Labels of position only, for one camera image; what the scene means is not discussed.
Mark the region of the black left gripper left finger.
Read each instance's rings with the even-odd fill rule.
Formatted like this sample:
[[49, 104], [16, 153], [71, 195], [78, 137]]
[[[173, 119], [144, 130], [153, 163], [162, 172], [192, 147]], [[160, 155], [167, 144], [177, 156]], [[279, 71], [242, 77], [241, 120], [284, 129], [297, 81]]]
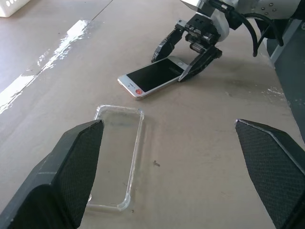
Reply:
[[0, 215], [2, 229], [77, 229], [95, 180], [101, 119], [66, 131]]

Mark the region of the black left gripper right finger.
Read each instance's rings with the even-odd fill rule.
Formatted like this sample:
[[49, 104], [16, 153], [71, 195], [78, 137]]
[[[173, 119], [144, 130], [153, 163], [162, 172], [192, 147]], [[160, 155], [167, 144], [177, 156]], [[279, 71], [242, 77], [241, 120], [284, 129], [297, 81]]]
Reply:
[[249, 177], [277, 229], [305, 227], [305, 152], [286, 132], [237, 119]]

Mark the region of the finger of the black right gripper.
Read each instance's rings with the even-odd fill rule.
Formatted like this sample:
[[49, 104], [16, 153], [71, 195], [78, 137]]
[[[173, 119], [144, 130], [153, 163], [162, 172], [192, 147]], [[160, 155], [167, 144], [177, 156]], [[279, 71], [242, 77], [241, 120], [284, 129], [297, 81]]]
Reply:
[[155, 49], [151, 63], [168, 57], [175, 48], [175, 45], [182, 39], [184, 30], [176, 28]]
[[215, 46], [210, 46], [203, 53], [199, 54], [184, 70], [178, 78], [179, 82], [184, 82], [200, 72], [202, 72], [213, 60], [222, 56], [222, 51]]

